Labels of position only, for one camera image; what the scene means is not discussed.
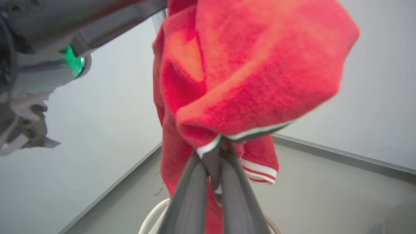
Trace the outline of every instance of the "striped cuff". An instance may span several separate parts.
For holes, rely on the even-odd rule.
[[[245,175],[253,182],[261,184],[275,184],[277,171],[245,159],[241,159]]]

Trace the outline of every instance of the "red fleece jacket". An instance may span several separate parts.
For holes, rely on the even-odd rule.
[[[221,136],[251,180],[274,184],[268,134],[337,93],[357,26],[335,0],[168,0],[168,13],[153,47],[170,194],[191,151],[209,157]],[[206,233],[222,233],[211,189],[207,198]]]

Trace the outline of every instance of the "white cable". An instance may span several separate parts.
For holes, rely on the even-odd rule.
[[[166,209],[163,211],[162,215],[159,217],[159,219],[156,221],[155,226],[158,225],[158,223],[161,221],[161,218],[163,217],[163,215],[165,214],[169,203],[171,202],[170,198],[167,198],[161,202],[159,202],[159,204],[157,204],[153,210],[150,211],[150,213],[147,215],[147,217],[144,219],[143,224],[140,227],[139,233],[138,234],[144,234],[144,231],[147,228],[147,225],[149,224],[150,220],[153,218],[153,216],[164,206],[166,205]]]

